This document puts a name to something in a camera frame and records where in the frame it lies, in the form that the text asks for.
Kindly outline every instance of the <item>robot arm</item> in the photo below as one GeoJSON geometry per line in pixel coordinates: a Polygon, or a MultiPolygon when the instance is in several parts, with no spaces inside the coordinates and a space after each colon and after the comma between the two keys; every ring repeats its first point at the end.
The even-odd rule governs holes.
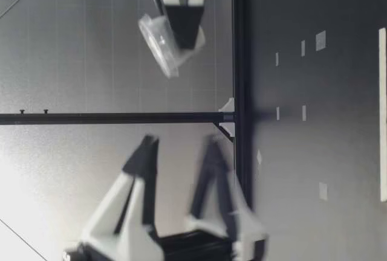
{"type": "Polygon", "coordinates": [[[138,25],[156,61],[167,77],[178,76],[178,67],[197,53],[206,39],[200,27],[204,0],[154,0],[160,16],[142,17],[138,25]]]}

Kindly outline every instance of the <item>transparent container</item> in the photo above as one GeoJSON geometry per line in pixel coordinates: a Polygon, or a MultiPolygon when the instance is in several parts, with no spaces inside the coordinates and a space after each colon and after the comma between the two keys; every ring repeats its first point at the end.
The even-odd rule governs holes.
{"type": "Polygon", "coordinates": [[[200,27],[195,49],[180,49],[166,16],[152,19],[146,14],[138,21],[138,26],[157,63],[168,78],[178,77],[179,67],[199,52],[206,43],[203,30],[200,27]]]}

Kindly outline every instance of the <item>black metal rod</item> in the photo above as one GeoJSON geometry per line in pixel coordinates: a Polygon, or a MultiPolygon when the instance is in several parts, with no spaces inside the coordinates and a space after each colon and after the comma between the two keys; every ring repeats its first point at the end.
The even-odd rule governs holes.
{"type": "Polygon", "coordinates": [[[235,169],[246,203],[253,205],[253,100],[247,0],[233,3],[235,169]]]}
{"type": "Polygon", "coordinates": [[[233,113],[223,112],[0,114],[0,125],[219,123],[232,120],[233,113]]]}
{"type": "Polygon", "coordinates": [[[220,123],[214,123],[215,127],[218,128],[218,130],[232,143],[234,143],[234,138],[230,136],[228,131],[226,131],[222,126],[220,126],[220,123]]]}

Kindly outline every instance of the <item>gray wall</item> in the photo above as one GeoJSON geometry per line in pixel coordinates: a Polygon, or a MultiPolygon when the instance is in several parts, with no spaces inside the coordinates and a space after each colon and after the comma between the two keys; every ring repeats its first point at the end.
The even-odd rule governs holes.
{"type": "Polygon", "coordinates": [[[379,201],[381,1],[252,1],[255,104],[267,116],[256,124],[256,210],[270,234],[268,261],[387,258],[387,208],[379,201]],[[316,51],[323,30],[327,47],[316,51]],[[320,182],[328,201],[319,199],[320,182]]]}
{"type": "MultiPolygon", "coordinates": [[[[14,0],[0,0],[0,10],[14,0]]],[[[232,97],[231,0],[207,0],[207,48],[168,80],[140,37],[152,0],[22,0],[0,20],[0,112],[216,111],[232,97]]],[[[145,133],[161,137],[157,228],[183,229],[201,125],[0,127],[0,219],[60,258],[145,133]]]]}

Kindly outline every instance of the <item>white tape mark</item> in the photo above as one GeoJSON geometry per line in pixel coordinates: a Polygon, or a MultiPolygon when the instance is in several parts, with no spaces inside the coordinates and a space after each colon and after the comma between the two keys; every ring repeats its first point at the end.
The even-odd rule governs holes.
{"type": "Polygon", "coordinates": [[[303,105],[302,107],[302,121],[307,120],[307,105],[303,105]]]}
{"type": "Polygon", "coordinates": [[[323,182],[319,183],[319,194],[320,194],[320,199],[323,201],[328,201],[328,185],[324,184],[323,182]]]}
{"type": "Polygon", "coordinates": [[[301,42],[301,57],[305,57],[305,41],[301,42]]]}
{"type": "Polygon", "coordinates": [[[261,151],[258,149],[258,153],[256,154],[256,160],[258,160],[258,164],[262,164],[262,154],[261,151]]]}
{"type": "Polygon", "coordinates": [[[316,51],[323,50],[327,47],[327,31],[322,31],[316,35],[316,51]]]}
{"type": "Polygon", "coordinates": [[[387,56],[386,29],[379,30],[379,129],[380,129],[380,199],[387,201],[387,56]]]}

